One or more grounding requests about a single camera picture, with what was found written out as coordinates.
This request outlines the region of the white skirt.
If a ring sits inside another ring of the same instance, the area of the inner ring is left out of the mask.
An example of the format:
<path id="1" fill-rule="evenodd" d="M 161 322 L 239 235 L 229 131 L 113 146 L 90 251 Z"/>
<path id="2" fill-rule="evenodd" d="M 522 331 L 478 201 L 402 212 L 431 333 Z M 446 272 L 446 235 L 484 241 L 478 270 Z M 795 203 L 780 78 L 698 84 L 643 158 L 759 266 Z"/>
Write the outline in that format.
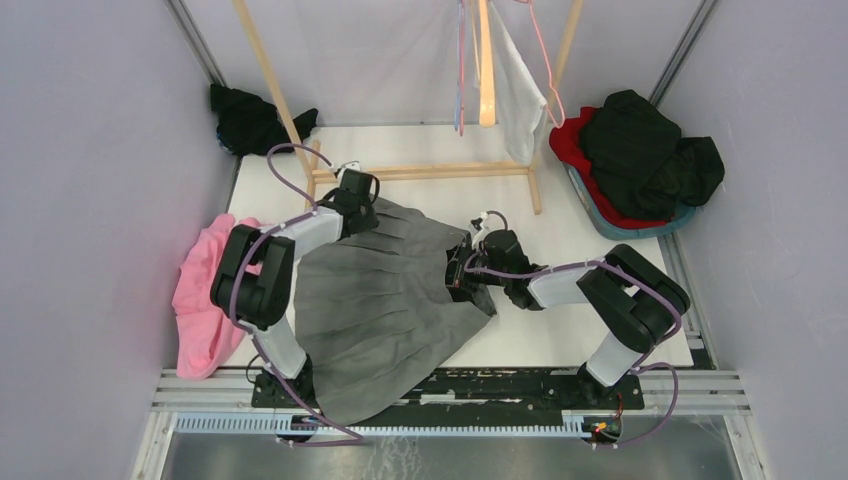
<path id="1" fill-rule="evenodd" d="M 489 3 L 496 120 L 504 148 L 519 165 L 529 167 L 540 145 L 547 101 L 519 53 L 493 2 Z"/>

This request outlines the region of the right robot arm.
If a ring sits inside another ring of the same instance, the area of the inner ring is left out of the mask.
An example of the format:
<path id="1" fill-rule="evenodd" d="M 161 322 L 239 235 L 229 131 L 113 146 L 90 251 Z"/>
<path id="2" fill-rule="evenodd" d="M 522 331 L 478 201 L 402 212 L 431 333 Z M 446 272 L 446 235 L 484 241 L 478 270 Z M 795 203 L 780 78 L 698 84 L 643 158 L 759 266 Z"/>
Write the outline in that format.
<path id="1" fill-rule="evenodd" d="M 608 333 L 580 367 L 577 382 L 580 400 L 591 408 L 617 396 L 617 383 L 681 329 L 691 306 L 678 283 L 626 244 L 598 259 L 544 266 L 529 260 L 514 231 L 499 229 L 465 236 L 447 259 L 445 285 L 456 300 L 493 286 L 522 310 L 594 309 Z"/>

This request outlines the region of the grey garment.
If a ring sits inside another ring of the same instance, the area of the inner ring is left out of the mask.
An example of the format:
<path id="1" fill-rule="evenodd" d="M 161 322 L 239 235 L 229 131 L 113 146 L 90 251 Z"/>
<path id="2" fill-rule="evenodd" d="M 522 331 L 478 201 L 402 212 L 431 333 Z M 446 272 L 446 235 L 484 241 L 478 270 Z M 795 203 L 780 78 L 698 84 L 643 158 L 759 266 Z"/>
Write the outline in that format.
<path id="1" fill-rule="evenodd" d="M 323 245 L 297 267 L 294 331 L 317 403 L 342 425 L 388 408 L 496 313 L 486 287 L 455 299 L 445 284 L 463 230 L 385 199 L 375 208 L 375 229 Z"/>

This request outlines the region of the pink wire hanger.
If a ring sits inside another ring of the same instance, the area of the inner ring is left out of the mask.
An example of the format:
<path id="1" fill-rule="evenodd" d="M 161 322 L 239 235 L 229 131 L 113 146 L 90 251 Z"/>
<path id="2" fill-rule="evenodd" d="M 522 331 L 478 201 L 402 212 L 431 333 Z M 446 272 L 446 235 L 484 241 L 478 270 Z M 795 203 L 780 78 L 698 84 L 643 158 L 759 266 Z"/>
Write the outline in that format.
<path id="1" fill-rule="evenodd" d="M 516 1 L 516 4 L 520 4 L 524 12 L 522 28 L 519 32 L 521 49 L 526 52 L 533 51 L 533 56 L 537 57 L 544 65 L 544 80 L 547 90 L 545 109 L 551 125 L 554 128 L 560 128 L 566 120 L 566 110 L 559 93 L 555 65 L 548 52 L 535 3 L 533 1 Z"/>

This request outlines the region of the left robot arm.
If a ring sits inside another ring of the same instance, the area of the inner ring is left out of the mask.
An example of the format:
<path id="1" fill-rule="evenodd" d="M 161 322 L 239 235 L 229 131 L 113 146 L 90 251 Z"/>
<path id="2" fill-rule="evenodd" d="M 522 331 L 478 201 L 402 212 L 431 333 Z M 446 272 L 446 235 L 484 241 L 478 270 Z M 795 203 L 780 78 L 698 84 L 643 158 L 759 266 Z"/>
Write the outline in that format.
<path id="1" fill-rule="evenodd" d="M 213 305 L 251 337 L 266 369 L 278 379 L 277 394 L 294 407 L 307 404 L 315 391 L 311 359 L 286 318 L 295 263 L 379 224 L 380 181 L 347 167 L 338 180 L 336 188 L 297 217 L 266 229 L 234 227 L 210 290 Z"/>

